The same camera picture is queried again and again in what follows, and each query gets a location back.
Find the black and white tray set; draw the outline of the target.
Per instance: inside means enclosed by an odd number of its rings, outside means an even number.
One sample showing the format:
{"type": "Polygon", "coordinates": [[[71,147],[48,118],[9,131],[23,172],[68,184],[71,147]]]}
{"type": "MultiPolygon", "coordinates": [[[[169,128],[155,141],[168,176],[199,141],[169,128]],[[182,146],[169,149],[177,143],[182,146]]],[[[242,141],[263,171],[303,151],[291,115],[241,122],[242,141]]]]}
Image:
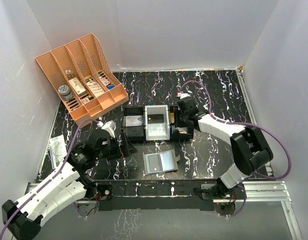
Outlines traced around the black and white tray set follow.
{"type": "Polygon", "coordinates": [[[153,141],[189,141],[194,137],[194,129],[188,128],[188,134],[179,134],[177,127],[171,123],[171,113],[178,109],[177,105],[145,105],[125,107],[122,111],[122,131],[132,143],[153,141]],[[164,123],[148,124],[148,115],[163,114],[164,123]],[[125,126],[125,116],[143,117],[142,126],[125,126]]]}

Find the grey leather card holder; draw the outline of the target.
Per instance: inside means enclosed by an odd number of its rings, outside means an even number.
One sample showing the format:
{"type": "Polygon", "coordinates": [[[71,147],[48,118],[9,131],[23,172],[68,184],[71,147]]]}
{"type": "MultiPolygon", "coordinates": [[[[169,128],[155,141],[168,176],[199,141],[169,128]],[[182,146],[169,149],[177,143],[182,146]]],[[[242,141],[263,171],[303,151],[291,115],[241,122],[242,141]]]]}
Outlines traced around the grey leather card holder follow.
{"type": "Polygon", "coordinates": [[[143,155],[143,163],[144,163],[144,172],[146,175],[154,175],[159,173],[173,172],[178,170],[178,161],[181,159],[181,156],[176,155],[175,150],[166,150],[157,153],[149,153],[143,155]],[[161,160],[161,172],[157,173],[148,173],[147,164],[146,164],[146,155],[158,154],[161,160]]]}

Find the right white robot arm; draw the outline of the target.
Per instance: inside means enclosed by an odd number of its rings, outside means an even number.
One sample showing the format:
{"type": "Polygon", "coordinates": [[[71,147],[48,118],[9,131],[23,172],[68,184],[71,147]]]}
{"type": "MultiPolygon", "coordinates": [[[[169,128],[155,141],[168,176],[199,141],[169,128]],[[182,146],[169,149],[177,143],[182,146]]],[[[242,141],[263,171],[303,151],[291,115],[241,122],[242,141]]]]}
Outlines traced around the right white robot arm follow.
{"type": "Polygon", "coordinates": [[[187,93],[178,93],[177,98],[176,124],[211,134],[231,146],[233,164],[216,180],[216,185],[208,189],[209,193],[229,198],[239,183],[273,159],[273,152],[259,128],[220,122],[211,113],[200,111],[187,93]]]}

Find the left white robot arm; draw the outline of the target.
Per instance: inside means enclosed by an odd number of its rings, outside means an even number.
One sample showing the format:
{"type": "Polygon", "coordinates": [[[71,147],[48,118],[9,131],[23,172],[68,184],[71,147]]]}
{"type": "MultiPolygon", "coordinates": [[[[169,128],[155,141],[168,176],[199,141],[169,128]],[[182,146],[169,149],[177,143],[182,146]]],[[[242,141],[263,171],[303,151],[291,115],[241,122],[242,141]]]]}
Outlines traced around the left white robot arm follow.
{"type": "Polygon", "coordinates": [[[40,184],[19,199],[7,200],[1,207],[0,233],[6,230],[17,240],[32,240],[54,215],[78,200],[101,199],[98,184],[87,174],[96,162],[129,157],[137,149],[121,132],[121,141],[114,131],[115,122],[98,122],[97,130],[88,140],[70,143],[63,161],[40,184]]]}

